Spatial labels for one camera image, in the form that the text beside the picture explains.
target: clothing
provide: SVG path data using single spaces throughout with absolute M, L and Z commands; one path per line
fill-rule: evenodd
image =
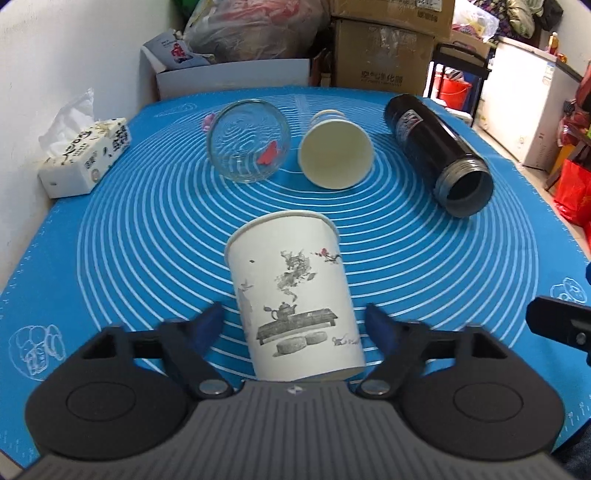
M 552 456 L 579 480 L 591 480 L 591 420 L 588 420 Z

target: bottle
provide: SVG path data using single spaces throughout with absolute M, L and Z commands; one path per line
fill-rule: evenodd
M 546 51 L 550 55 L 556 55 L 558 53 L 558 34 L 556 32 L 553 32 L 552 35 L 550 35 Z

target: paper cup with ink painting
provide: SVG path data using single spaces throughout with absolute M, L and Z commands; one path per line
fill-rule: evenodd
M 287 210 L 228 240 L 225 259 L 257 378 L 344 380 L 365 369 L 339 251 L 327 217 Z

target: metal screw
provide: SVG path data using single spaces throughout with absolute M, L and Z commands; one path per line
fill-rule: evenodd
M 361 390 L 367 395 L 379 397 L 390 391 L 390 385 L 384 380 L 366 380 L 361 384 Z
M 199 384 L 199 390 L 206 395 L 221 395 L 230 388 L 224 380 L 205 380 Z

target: tissue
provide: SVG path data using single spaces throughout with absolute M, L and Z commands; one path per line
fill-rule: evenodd
M 80 132 L 95 123 L 94 98 L 94 91 L 89 89 L 60 108 L 47 133 L 39 137 L 39 145 L 48 157 L 62 155 Z

